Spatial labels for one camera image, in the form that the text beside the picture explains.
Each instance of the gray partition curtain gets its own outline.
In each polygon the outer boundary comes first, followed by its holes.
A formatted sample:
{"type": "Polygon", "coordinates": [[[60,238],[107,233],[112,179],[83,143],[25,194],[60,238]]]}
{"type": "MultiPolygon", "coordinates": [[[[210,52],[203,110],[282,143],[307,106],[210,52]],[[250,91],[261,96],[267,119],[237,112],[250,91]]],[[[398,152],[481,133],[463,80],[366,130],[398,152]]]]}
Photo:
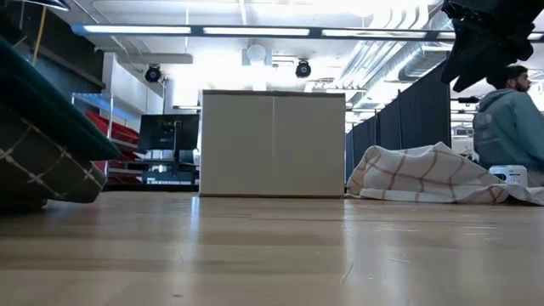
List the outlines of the gray partition curtain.
{"type": "Polygon", "coordinates": [[[451,146],[450,85],[440,81],[444,63],[412,84],[371,119],[346,136],[346,179],[365,151],[380,145],[402,150],[435,145],[451,146]]]}
{"type": "Polygon", "coordinates": [[[356,125],[346,136],[346,181],[360,162],[365,151],[377,145],[377,119],[372,117],[356,125]]]}
{"type": "Polygon", "coordinates": [[[439,65],[397,98],[402,149],[438,142],[451,146],[450,86],[440,81],[443,68],[439,65]]]}

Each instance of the white device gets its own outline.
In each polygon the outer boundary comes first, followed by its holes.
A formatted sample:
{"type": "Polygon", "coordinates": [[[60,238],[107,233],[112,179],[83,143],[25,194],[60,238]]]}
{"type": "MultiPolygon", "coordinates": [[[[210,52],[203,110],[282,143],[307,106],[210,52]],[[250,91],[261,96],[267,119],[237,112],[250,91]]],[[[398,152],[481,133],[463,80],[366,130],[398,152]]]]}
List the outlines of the white device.
{"type": "Polygon", "coordinates": [[[527,169],[523,166],[493,166],[490,173],[507,184],[518,184],[527,187],[527,169]]]}

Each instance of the gray hoodie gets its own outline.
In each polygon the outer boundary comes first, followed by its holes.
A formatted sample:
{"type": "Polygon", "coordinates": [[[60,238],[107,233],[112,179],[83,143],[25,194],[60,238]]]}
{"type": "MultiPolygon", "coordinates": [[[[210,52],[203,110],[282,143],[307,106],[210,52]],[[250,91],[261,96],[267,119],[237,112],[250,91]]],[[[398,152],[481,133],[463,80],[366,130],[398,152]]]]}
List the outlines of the gray hoodie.
{"type": "Polygon", "coordinates": [[[488,93],[473,127],[482,167],[522,165],[544,171],[544,116],[527,93],[514,89],[488,93]]]}

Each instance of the green cushion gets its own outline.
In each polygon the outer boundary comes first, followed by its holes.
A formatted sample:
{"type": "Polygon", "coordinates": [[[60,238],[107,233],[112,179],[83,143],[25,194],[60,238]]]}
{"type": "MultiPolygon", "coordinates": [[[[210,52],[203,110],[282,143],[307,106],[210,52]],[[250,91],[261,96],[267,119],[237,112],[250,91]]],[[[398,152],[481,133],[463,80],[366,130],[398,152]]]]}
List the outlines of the green cushion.
{"type": "Polygon", "coordinates": [[[90,161],[121,152],[45,77],[0,38],[0,103],[90,161]]]}

